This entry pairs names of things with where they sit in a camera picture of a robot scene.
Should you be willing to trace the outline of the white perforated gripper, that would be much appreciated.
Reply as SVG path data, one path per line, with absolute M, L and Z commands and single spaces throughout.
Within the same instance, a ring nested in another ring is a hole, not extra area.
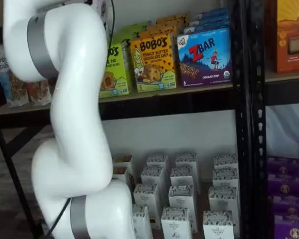
M 106 13 L 107 13 L 107 1 L 106 0 L 91 0 L 91 8 L 98 15 L 106 15 Z

